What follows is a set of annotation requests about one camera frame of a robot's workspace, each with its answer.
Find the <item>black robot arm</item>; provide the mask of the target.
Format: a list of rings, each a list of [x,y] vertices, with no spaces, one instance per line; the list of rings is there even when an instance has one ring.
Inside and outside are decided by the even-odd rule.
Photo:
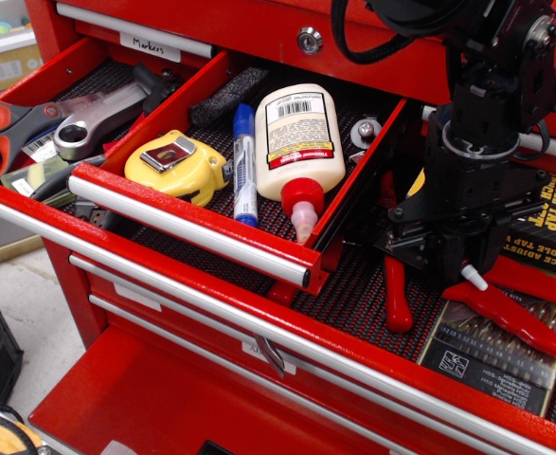
[[[424,183],[389,217],[393,252],[424,246],[454,284],[466,264],[489,271],[512,220],[539,208],[547,174],[519,147],[556,111],[556,13],[548,1],[380,1],[375,11],[446,49],[451,100],[428,120]]]

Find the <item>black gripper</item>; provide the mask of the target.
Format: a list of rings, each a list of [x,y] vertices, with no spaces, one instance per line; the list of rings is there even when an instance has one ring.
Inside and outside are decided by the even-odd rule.
[[[536,212],[547,172],[511,162],[517,134],[501,145],[484,144],[457,128],[453,105],[428,118],[421,177],[387,213],[389,227],[376,246],[398,259],[426,259],[445,284],[460,281],[463,259],[481,274],[492,269],[519,215]]]

